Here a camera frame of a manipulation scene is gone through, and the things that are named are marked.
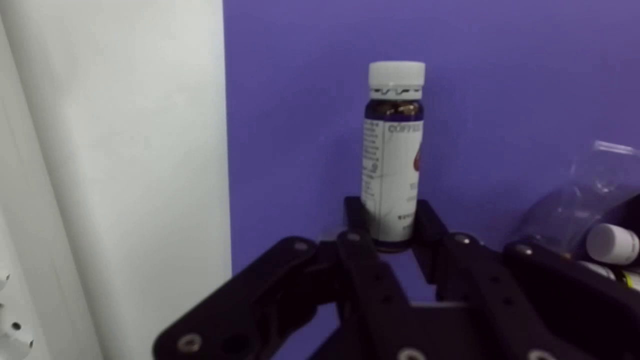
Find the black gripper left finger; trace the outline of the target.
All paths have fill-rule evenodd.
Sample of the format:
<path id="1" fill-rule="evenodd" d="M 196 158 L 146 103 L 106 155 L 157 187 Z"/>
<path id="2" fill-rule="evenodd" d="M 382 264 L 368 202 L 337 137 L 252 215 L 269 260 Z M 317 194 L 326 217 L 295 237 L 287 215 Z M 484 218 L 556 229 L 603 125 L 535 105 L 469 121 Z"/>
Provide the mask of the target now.
<path id="1" fill-rule="evenodd" d="M 421 310 L 379 256 L 361 198 L 344 201 L 334 241 L 278 241 L 164 328 L 153 360 L 270 360 L 333 305 L 339 328 L 312 360 L 429 360 Z"/>

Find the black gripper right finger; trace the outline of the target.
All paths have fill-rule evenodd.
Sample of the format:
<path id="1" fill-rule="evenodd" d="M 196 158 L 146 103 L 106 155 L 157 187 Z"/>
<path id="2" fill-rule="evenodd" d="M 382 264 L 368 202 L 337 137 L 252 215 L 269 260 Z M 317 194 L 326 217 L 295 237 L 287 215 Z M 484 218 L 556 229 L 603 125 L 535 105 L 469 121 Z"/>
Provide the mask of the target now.
<path id="1" fill-rule="evenodd" d="M 478 314 L 506 360 L 640 360 L 640 293 L 530 239 L 505 251 L 452 232 L 418 202 L 414 256 L 439 300 Z"/>

